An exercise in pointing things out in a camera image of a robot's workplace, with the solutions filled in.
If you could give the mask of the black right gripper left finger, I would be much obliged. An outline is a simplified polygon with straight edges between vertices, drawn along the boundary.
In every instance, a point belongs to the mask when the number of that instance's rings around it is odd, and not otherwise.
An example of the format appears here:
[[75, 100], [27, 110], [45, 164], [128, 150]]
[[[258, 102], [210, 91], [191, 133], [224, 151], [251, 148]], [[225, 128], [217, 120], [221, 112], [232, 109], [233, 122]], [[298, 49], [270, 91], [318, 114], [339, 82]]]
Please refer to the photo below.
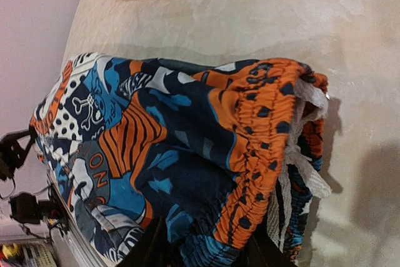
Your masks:
[[137, 244], [120, 262], [120, 267], [157, 266], [172, 266], [166, 224], [162, 218], [150, 222]]

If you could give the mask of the orange patterned garment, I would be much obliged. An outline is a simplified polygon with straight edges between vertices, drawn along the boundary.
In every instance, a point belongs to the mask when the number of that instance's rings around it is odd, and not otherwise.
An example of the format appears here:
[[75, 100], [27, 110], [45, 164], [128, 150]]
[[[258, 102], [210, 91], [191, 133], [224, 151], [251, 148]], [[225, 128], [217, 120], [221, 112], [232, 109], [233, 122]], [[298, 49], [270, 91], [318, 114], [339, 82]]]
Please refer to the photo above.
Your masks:
[[328, 81], [284, 58], [202, 66], [84, 53], [30, 125], [86, 241], [115, 266], [151, 222], [171, 266], [292, 263], [319, 175]]

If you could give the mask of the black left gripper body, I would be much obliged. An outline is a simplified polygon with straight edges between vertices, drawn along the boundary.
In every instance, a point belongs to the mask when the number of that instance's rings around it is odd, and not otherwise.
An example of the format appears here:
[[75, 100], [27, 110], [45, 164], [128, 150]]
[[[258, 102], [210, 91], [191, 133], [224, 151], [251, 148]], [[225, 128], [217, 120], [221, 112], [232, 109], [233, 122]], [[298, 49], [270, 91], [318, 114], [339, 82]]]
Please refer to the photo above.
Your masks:
[[[19, 140], [29, 137], [29, 142], [23, 148]], [[6, 134], [1, 139], [1, 180], [6, 181], [14, 178], [16, 169], [25, 162], [29, 150], [34, 144], [34, 129], [16, 131]]]

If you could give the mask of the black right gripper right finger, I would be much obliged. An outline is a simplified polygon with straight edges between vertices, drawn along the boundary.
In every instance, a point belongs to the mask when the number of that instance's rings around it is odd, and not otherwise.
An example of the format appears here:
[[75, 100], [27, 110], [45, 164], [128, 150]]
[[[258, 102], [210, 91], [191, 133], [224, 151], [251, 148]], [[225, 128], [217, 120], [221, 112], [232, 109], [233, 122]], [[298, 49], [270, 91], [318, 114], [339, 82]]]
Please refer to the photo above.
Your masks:
[[264, 239], [251, 237], [246, 246], [246, 263], [256, 267], [296, 267], [267, 236]]

